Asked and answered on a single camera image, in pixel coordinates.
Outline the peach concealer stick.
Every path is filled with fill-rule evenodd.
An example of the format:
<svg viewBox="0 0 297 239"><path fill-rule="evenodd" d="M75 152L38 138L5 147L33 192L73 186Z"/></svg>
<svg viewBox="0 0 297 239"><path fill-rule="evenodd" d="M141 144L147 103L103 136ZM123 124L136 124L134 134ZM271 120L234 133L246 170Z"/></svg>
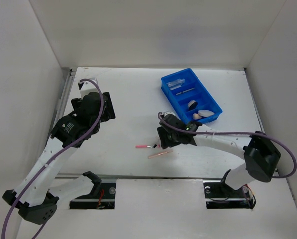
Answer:
<svg viewBox="0 0 297 239"><path fill-rule="evenodd" d="M163 156L163 155L170 154L172 152L173 152L172 150L165 150L165 151L162 151L162 152L159 152L159 153L148 156L148 159L157 158L157 157L160 157L160 156Z"/></svg>

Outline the beige makeup sponge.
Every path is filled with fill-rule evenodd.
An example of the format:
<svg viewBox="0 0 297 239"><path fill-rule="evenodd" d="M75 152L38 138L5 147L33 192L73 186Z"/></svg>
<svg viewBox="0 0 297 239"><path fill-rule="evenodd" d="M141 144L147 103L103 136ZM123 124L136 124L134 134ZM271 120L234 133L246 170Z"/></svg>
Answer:
<svg viewBox="0 0 297 239"><path fill-rule="evenodd" d="M199 115L198 113L193 113L192 118L193 118L193 120L200 120L202 118L202 116Z"/></svg>

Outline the black round compact jar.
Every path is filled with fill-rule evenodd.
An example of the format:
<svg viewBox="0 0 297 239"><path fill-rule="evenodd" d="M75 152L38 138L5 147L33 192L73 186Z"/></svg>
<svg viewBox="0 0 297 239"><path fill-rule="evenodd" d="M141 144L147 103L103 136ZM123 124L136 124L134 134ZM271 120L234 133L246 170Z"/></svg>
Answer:
<svg viewBox="0 0 297 239"><path fill-rule="evenodd" d="M198 102L196 100L189 101L187 104L188 111L195 109L197 105L198 105Z"/></svg>

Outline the beige round powder puff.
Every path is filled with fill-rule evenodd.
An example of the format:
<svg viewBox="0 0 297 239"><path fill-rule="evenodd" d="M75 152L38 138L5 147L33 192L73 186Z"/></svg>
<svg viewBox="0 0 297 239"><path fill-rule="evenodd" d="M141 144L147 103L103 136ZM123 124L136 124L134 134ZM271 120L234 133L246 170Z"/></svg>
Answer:
<svg viewBox="0 0 297 239"><path fill-rule="evenodd" d="M212 116L214 114L214 112L213 111L210 111L210 110L207 110L207 109L203 109L203 110L199 110L198 111L198 114L201 117L209 117L209 116Z"/></svg>

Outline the grey eyeliner pencil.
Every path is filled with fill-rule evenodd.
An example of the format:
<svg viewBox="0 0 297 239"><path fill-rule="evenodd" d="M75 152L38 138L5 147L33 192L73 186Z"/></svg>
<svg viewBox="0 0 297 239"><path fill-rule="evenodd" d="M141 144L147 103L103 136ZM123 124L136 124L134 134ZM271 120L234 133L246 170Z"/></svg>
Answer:
<svg viewBox="0 0 297 239"><path fill-rule="evenodd" d="M180 91L180 92L176 93L175 95L180 95L180 94L183 94L183 93L189 92L189 91L191 91L191 90L194 90L194 89L195 89L195 87L192 87L192 88L189 88L189 89L186 89L186 90Z"/></svg>

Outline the clear plastic bottle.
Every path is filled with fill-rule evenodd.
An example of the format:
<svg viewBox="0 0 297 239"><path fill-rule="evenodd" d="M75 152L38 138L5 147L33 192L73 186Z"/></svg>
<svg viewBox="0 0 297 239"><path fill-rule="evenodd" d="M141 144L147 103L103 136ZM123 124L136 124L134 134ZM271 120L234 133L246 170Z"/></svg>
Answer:
<svg viewBox="0 0 297 239"><path fill-rule="evenodd" d="M170 81L167 83L167 86L169 87L169 89L172 91L176 88L179 88L182 86L182 84L185 82L185 79L183 78L179 78L173 81Z"/></svg>

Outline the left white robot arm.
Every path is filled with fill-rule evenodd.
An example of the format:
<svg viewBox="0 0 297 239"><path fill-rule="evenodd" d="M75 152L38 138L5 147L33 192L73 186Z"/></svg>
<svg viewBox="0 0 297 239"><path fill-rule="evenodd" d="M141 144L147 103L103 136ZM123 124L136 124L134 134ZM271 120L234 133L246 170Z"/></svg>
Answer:
<svg viewBox="0 0 297 239"><path fill-rule="evenodd" d="M101 123L116 117L109 92L99 89L96 78L81 79L78 86L81 96L71 100L73 110L57 121L29 174L19 186L3 195L24 220L37 225L45 224L61 203L84 195L93 198L100 193L101 179L90 171L62 186L51 187L83 142L99 132Z"/></svg>

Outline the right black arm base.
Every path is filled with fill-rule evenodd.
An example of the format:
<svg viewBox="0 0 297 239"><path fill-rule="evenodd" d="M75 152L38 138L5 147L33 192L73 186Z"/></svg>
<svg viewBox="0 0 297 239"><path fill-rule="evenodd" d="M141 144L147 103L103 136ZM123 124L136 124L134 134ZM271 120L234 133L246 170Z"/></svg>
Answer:
<svg viewBox="0 0 297 239"><path fill-rule="evenodd" d="M218 180L203 183L207 209L254 209L257 200L248 185L234 190Z"/></svg>

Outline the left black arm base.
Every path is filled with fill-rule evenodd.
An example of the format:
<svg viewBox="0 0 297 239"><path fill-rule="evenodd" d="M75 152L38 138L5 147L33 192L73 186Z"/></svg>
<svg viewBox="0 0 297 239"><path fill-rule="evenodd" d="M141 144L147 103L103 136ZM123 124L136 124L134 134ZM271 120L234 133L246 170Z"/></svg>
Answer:
<svg viewBox="0 0 297 239"><path fill-rule="evenodd" d="M111 210L115 209L117 179L104 178L96 194L79 196L69 202L71 210Z"/></svg>

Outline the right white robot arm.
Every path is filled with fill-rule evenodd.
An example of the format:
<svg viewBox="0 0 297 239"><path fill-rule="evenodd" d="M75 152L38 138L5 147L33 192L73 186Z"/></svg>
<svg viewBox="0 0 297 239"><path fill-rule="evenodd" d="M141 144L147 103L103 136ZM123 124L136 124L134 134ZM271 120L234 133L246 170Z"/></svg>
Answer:
<svg viewBox="0 0 297 239"><path fill-rule="evenodd" d="M258 131L245 135L225 134L198 122L184 124L172 112L159 112L158 119L160 126L157 132L162 149L181 144L209 147L244 161L235 169L227 170L222 177L219 189L225 196L231 196L255 180L270 182L281 158L272 140Z"/></svg>

